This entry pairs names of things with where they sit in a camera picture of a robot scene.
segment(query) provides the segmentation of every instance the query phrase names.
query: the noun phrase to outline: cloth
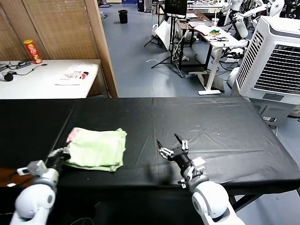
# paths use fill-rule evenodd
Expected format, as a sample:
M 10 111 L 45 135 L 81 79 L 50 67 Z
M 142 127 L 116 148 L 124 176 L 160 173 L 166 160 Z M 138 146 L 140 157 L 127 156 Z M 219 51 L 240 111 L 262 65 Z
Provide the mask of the cloth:
M 75 127 L 67 138 L 71 158 L 67 165 L 86 169 L 114 172 L 123 166 L 127 133 L 91 131 Z

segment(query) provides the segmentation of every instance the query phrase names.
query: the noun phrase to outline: black tablecloth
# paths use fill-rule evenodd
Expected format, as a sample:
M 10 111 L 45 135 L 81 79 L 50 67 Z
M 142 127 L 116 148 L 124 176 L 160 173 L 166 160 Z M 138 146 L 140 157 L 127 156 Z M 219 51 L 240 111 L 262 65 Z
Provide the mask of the black tablecloth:
M 0 167 L 45 159 L 53 145 L 64 145 L 74 127 L 127 132 L 124 166 L 114 173 L 65 166 L 60 192 L 110 197 L 181 193 L 179 168 L 159 156 L 156 144 L 159 139 L 164 146 L 174 147 L 174 133 L 189 140 L 190 158 L 203 157 L 210 179 L 222 183 L 230 195 L 280 193 L 300 186 L 295 161 L 243 98 L 16 100 L 0 101 L 0 106 L 6 118 L 0 129 L 5 143 Z
M 0 167 L 45 160 L 73 107 L 72 100 L 0 100 Z
M 175 163 L 158 154 L 189 140 L 189 156 L 203 157 L 206 172 L 229 194 L 276 193 L 300 186 L 300 171 L 256 113 L 241 97 L 85 99 L 78 101 L 57 147 L 74 127 L 127 132 L 124 166 L 115 173 L 64 170 L 62 187 L 168 189 L 181 179 Z

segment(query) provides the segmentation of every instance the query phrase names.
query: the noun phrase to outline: white table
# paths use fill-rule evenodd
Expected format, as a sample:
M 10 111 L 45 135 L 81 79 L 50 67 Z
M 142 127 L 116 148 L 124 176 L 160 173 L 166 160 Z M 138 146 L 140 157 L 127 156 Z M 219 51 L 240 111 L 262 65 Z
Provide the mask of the white table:
M 199 95 L 213 95 L 213 94 L 220 94 L 221 92 L 219 90 L 212 90 L 212 83 L 214 81 L 214 78 L 216 76 L 216 72 L 218 69 L 218 64 L 220 62 L 220 58 L 222 56 L 222 50 L 223 47 L 239 47 L 240 43 L 237 39 L 235 39 L 233 36 L 231 36 L 229 33 L 224 31 L 220 27 L 212 27 L 212 29 L 219 30 L 220 34 L 218 34 L 216 37 L 225 37 L 228 39 L 228 41 L 215 41 L 213 40 L 214 36 L 205 36 L 203 34 L 202 37 L 204 37 L 205 40 L 208 41 L 208 43 L 213 47 L 212 51 L 215 52 L 215 58 L 214 58 L 214 63 L 212 66 L 212 69 L 210 71 L 210 76 L 208 78 L 207 84 L 205 85 L 204 83 L 204 78 L 202 77 L 202 73 L 196 72 L 198 75 L 200 83 L 203 85 L 205 90 L 200 90 L 198 91 Z
M 101 93 L 107 96 L 106 85 L 103 79 L 100 60 L 44 60 L 47 64 L 38 67 L 27 75 L 14 75 L 10 82 L 0 80 L 0 99 L 49 99 L 49 98 L 86 98 L 95 79 L 99 79 Z M 96 64 L 80 85 L 55 85 L 67 69 L 74 64 Z M 25 74 L 39 64 L 14 69 L 18 74 Z
M 187 1 L 187 9 L 220 9 L 229 6 L 230 0 L 228 2 L 220 2 L 214 5 L 211 4 L 194 4 L 194 1 Z

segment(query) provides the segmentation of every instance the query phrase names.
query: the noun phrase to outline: pringles can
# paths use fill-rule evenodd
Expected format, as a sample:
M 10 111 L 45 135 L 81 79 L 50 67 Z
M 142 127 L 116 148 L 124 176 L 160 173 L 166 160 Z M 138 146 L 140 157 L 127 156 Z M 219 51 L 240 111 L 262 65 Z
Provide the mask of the pringles can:
M 34 63 L 38 64 L 42 62 L 41 55 L 38 53 L 36 46 L 33 43 L 33 40 L 24 41 L 27 50 L 29 51 Z

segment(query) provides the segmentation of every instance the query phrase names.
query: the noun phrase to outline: floor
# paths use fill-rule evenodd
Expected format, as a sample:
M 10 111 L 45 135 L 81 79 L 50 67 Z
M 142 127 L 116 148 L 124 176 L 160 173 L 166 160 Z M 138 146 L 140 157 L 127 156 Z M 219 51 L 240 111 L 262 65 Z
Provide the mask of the floor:
M 118 10 L 128 10 L 128 23 L 120 24 Z M 115 4 L 110 8 L 100 8 L 107 17 L 103 20 L 112 66 L 116 76 L 121 98 L 140 97 L 190 97 L 198 96 L 203 90 L 197 78 L 180 78 L 174 69 L 159 65 L 151 69 L 156 61 L 169 55 L 161 47 L 148 44 L 151 28 L 157 23 L 157 16 L 138 12 L 135 5 Z M 201 60 L 206 57 L 208 45 L 194 44 L 185 48 L 185 55 L 190 59 L 196 53 Z M 217 75 L 223 78 L 225 92 L 230 88 L 226 83 L 229 72 L 219 67 Z M 300 166 L 300 123 L 287 118 L 278 126 L 277 136 L 291 156 Z M 275 195 L 263 195 L 238 212 L 245 224 L 255 225 L 298 225 L 300 221 L 300 198 L 296 191 Z

